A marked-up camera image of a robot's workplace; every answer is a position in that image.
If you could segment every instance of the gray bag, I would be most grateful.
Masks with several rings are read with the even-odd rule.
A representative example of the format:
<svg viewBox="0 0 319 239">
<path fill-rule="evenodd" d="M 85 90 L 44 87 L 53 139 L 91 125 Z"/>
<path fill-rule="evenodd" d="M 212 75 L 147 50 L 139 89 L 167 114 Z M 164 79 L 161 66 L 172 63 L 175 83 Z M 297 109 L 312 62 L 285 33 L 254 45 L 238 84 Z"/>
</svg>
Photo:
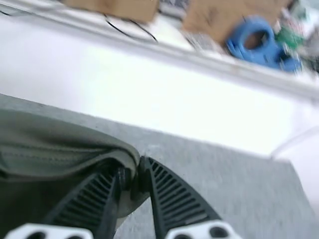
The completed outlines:
<svg viewBox="0 0 319 239">
<path fill-rule="evenodd" d="M 85 171 L 116 160 L 136 177 L 137 150 L 83 126 L 29 113 L 0 110 L 0 238 L 26 222 L 40 220 Z M 148 195 L 121 195 L 118 218 L 134 211 Z"/>
</svg>

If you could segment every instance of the blue tape roll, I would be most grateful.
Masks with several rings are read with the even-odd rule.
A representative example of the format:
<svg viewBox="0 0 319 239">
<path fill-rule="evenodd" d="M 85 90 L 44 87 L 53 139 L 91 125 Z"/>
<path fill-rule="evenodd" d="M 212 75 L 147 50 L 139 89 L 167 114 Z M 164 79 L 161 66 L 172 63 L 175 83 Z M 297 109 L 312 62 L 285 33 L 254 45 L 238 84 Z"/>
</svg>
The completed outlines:
<svg viewBox="0 0 319 239">
<path fill-rule="evenodd" d="M 267 41 L 254 49 L 247 49 L 245 42 L 249 36 L 256 32 L 267 34 Z M 293 72 L 301 67 L 301 62 L 285 54 L 282 45 L 275 41 L 275 35 L 271 26 L 265 19 L 259 16 L 251 16 L 244 19 L 233 31 L 226 41 L 230 53 L 240 59 L 275 69 Z"/>
</svg>

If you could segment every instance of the white countertop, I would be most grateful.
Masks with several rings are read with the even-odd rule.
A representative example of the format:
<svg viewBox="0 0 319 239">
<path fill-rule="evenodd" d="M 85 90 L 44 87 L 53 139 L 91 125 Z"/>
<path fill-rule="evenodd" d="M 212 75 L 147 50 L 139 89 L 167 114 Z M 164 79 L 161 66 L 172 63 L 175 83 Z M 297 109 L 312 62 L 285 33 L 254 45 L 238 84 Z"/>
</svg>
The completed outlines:
<svg viewBox="0 0 319 239">
<path fill-rule="evenodd" d="M 259 155 L 316 124 L 310 100 L 182 59 L 34 17 L 0 31 L 1 94 Z"/>
</svg>

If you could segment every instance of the cardboard box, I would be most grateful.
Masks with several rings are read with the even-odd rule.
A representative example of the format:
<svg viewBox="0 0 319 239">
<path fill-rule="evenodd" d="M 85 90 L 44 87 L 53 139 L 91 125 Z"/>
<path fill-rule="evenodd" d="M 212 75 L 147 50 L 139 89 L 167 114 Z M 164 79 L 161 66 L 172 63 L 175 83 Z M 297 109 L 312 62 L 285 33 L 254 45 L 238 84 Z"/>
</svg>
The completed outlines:
<svg viewBox="0 0 319 239">
<path fill-rule="evenodd" d="M 260 15 L 274 24 L 292 0 L 192 0 L 183 20 L 187 32 L 203 32 L 224 45 L 243 17 Z"/>
<path fill-rule="evenodd" d="M 159 0 L 62 0 L 69 7 L 96 11 L 136 22 L 153 20 Z"/>
</svg>

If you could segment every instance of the gray table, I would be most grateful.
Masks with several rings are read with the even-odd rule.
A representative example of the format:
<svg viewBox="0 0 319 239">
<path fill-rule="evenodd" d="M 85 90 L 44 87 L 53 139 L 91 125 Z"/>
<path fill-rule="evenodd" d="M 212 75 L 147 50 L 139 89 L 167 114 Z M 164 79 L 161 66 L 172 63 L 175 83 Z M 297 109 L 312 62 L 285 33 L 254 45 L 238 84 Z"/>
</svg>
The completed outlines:
<svg viewBox="0 0 319 239">
<path fill-rule="evenodd" d="M 290 163 L 4 95 L 0 107 L 63 119 L 132 144 L 186 180 L 243 238 L 319 238 L 319 223 Z M 125 220 L 115 238 L 155 238 L 149 200 Z"/>
</svg>

